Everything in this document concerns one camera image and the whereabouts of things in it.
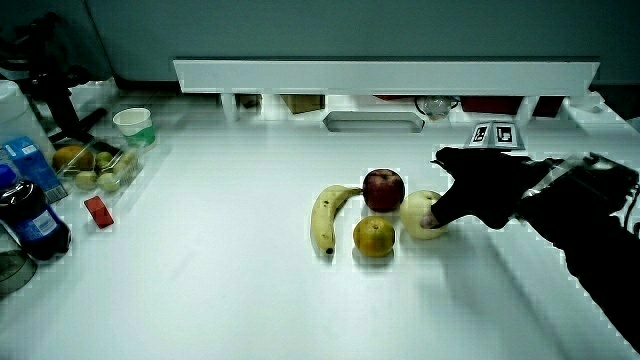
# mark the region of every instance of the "red object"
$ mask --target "red object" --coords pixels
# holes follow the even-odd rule
[[[91,213],[91,217],[93,217],[93,221],[96,222],[100,229],[104,229],[113,224],[113,218],[99,196],[94,196],[89,200],[85,200],[84,206],[87,207],[87,210]]]
[[[465,112],[516,115],[522,96],[461,96]]]
[[[396,100],[411,97],[411,95],[373,95],[382,100]]]

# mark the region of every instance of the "bottle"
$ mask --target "bottle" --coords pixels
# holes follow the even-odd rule
[[[0,80],[0,144],[28,136],[51,166],[55,149],[16,83]]]
[[[71,231],[47,204],[42,188],[19,180],[5,164],[0,164],[0,220],[15,234],[22,249],[38,260],[69,250]]]

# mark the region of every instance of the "plastic cup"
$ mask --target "plastic cup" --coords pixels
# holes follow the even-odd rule
[[[113,123],[132,147],[146,147],[156,141],[151,122],[151,112],[145,108],[131,108],[120,111],[113,117]]]

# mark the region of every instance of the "white shelf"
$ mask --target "white shelf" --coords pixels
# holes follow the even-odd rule
[[[174,60],[173,65],[183,92],[221,93],[230,122],[239,119],[237,93],[498,95],[525,97],[512,119],[522,126],[540,96],[586,98],[599,63]]]

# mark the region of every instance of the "bottle cap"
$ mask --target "bottle cap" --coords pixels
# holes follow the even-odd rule
[[[6,164],[0,164],[0,188],[8,187],[16,181],[18,175]]]

